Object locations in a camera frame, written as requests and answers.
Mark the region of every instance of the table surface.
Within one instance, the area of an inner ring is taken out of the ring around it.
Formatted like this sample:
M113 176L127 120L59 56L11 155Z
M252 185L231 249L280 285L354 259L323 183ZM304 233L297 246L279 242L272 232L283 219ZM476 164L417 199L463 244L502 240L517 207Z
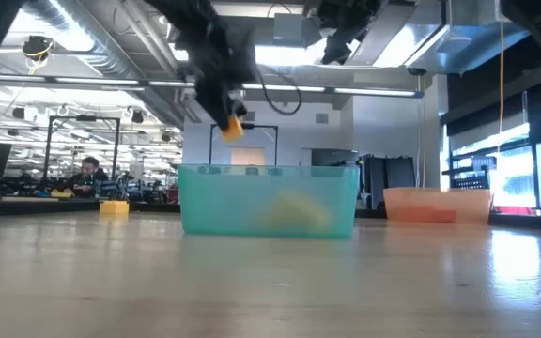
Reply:
M0 337L541 337L541 232L358 222L300 240L1 217Z

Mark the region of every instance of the yellow sponge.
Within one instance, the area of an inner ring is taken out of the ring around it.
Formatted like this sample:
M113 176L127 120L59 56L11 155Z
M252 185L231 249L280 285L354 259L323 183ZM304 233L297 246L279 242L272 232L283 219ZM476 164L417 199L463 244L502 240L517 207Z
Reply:
M265 226L298 226L301 230L329 230L330 213L314 198L291 190L279 191L276 202L261 215Z
M229 128L223 131L224 140L227 142L235 142L243 136L243 128L241 121L236 116L229 117Z
M129 203L125 201L104 201L100 204L100 214L128 214Z

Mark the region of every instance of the white wall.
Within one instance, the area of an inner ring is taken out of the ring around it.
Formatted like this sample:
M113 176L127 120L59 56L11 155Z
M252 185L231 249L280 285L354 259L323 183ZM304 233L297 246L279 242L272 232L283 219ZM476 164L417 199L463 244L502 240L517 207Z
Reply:
M331 104L305 103L292 116L279 115L266 102L246 103L249 111L256 112L256 125L279 127L278 157L279 165L310 165L312 148L341 149L341 117ZM280 108L293 110L295 104ZM197 111L204 120L202 123L186 123L184 130L183 162L208 163L209 133L211 119L204 112ZM316 114L329 115L329 124L316 124ZM255 129L245 131L245 135L235 143L226 143L215 129L213 134L212 163L229 164L232 147L262 147L265 151L266 164L274 164L274 131Z
M415 99L354 98L354 149L361 155L416 158L418 112Z
M426 104L426 186L440 186L440 114L447 109L445 77L434 78L425 95ZM312 148L358 150L361 155L409 156L416 165L419 151L419 130L423 126L420 100L380 97L353 97L342 111L330 104L305 103L293 116L275 113L266 102L247 103L256 112L257 125L279 127L278 164L310 165ZM289 104L284 109L293 109ZM211 120L201 110L197 112L204 122L186 123L183 162L208 163L209 131ZM316 113L329 114L328 125L316 124ZM274 131L245 131L238 142L226 143L218 129L213 135L212 163L229 164L231 147L261 147L265 150L266 164L274 163Z

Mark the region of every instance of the yellow block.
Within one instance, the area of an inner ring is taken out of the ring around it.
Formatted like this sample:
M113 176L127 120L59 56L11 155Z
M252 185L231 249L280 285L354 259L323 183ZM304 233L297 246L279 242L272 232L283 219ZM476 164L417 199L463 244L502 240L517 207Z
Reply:
M243 128L241 127L241 121L235 116L229 117L229 128L223 131L224 140L227 142L235 142L243 136Z
M128 214L129 203L125 201L105 201L100 204L100 214Z

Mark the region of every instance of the orange plastic bin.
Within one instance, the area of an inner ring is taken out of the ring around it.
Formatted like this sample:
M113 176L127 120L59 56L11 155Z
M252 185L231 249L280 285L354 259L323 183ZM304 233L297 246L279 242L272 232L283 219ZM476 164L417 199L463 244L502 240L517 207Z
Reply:
M489 190L391 188L383 196L392 221L487 224L489 217Z

